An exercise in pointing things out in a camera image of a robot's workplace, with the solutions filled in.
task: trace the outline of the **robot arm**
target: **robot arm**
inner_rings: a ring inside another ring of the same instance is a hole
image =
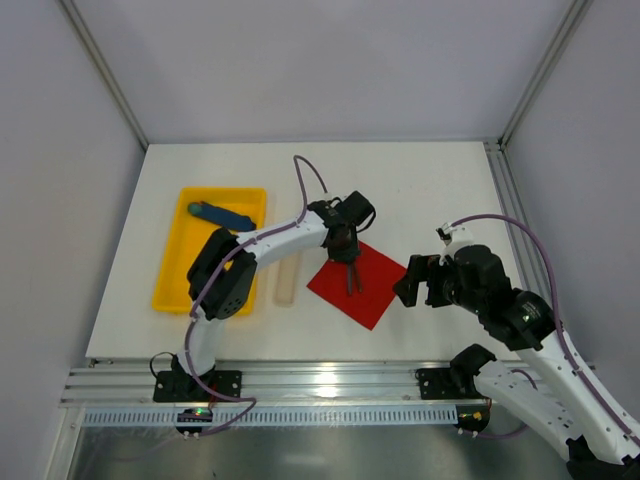
[[[189,348],[198,376],[208,375],[214,368],[222,320],[246,303],[259,270],[307,248],[322,246],[335,261],[341,261],[345,251],[358,249],[356,229],[375,214],[375,209],[358,191],[334,203],[324,200],[310,203],[300,222],[291,220],[238,235],[220,228],[211,234],[187,274],[191,299],[195,302],[202,295]],[[207,288],[218,265],[242,245],[246,246],[233,255],[231,265]],[[184,351],[178,353],[178,359],[176,375],[188,376]]]
[[[634,438],[640,425],[589,369],[567,332],[556,330],[547,303],[532,292],[512,288],[500,258],[486,246],[474,245],[465,227],[445,226],[438,233],[446,245],[442,255],[412,256],[405,277],[394,287],[404,305],[416,304],[418,284],[426,282],[427,305],[457,305],[477,315],[493,338],[516,351],[545,380],[562,406],[518,381],[490,353],[493,359],[487,360],[485,355],[481,364],[471,362],[471,368],[463,369],[473,377],[479,393],[503,403],[569,459],[574,478],[601,478],[589,476],[596,471],[609,478],[640,478],[640,447]],[[561,347],[559,335],[563,335],[573,362]],[[465,359],[465,352],[458,357]],[[452,368],[460,368],[458,357]],[[606,407],[596,395],[604,399]],[[607,409],[624,418],[627,430]],[[587,461],[585,476],[580,468]],[[616,476],[622,473],[638,476]]]

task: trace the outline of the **blue object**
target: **blue object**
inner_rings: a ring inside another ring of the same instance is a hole
[[[256,224],[248,216],[240,215],[226,208],[216,207],[207,202],[190,203],[187,210],[194,217],[236,232],[250,232],[256,229]]]

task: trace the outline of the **yellow tray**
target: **yellow tray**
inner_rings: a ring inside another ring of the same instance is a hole
[[[162,259],[151,306],[154,310],[187,313],[191,310],[187,272],[214,230],[220,228],[196,218],[187,211],[192,202],[207,202],[241,215],[248,215],[256,228],[262,228],[267,206],[267,192],[262,188],[183,188],[173,215],[169,239]],[[255,281],[247,303],[238,310],[247,315],[253,310]]]

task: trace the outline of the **black mounting bracket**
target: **black mounting bracket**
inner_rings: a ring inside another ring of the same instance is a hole
[[[474,400],[484,398],[477,392],[469,392],[453,379],[452,369],[419,368],[416,379],[422,400]]]
[[[228,397],[239,398],[242,393],[242,372],[240,370],[211,369],[200,380],[214,391]],[[171,370],[158,372],[153,390],[156,403],[188,403],[224,401],[212,399],[196,381],[186,373],[177,358],[171,362]]]

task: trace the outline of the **white wall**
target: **white wall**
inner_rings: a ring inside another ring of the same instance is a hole
[[[152,143],[498,137],[569,0],[78,0]]]
[[[0,471],[24,480],[44,472],[142,150],[53,0],[4,2],[0,45]]]
[[[572,337],[640,417],[640,2],[594,2],[509,148]]]

